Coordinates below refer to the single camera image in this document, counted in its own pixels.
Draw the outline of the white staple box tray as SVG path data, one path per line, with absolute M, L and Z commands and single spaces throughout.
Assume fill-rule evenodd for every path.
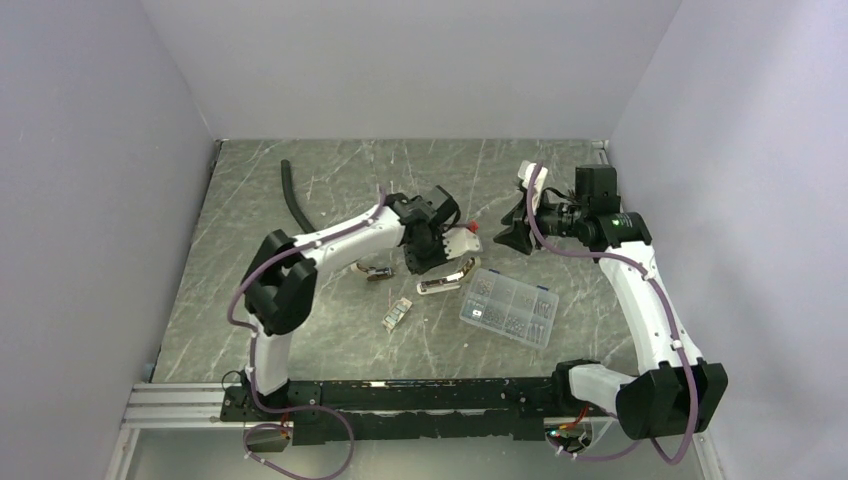
M 404 317 L 409 313 L 413 302 L 405 297 L 395 301 L 382 318 L 382 325 L 387 332 L 391 333 L 397 328 Z

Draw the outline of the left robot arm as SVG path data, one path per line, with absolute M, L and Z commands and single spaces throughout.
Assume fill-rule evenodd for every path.
M 323 277 L 387 249 L 401 248 L 413 275 L 479 249 L 442 187 L 415 197 L 379 194 L 365 213 L 323 230 L 293 237 L 272 232 L 249 266 L 233 300 L 248 313 L 242 324 L 251 332 L 246 404 L 260 419 L 272 420 L 285 409 L 293 333 L 309 318 Z

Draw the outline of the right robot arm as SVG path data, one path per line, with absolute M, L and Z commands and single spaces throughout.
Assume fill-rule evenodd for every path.
M 676 314 L 656 262 L 645 220 L 626 212 L 610 165 L 575 170 L 568 192 L 546 186 L 547 168 L 525 161 L 517 173 L 522 194 L 501 222 L 497 244 L 520 253 L 546 249 L 567 258 L 592 259 L 621 307 L 637 358 L 629 376 L 597 362 L 559 367 L 550 401 L 564 415 L 586 403 L 613 414 L 633 440 L 681 435 L 709 426 L 727 389 L 720 363 L 708 362 Z

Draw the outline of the brown stapler base part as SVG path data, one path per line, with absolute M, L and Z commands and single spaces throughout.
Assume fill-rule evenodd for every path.
M 369 282 L 383 281 L 395 276 L 395 272 L 391 267 L 373 267 L 355 263 L 352 269 L 364 274 Z

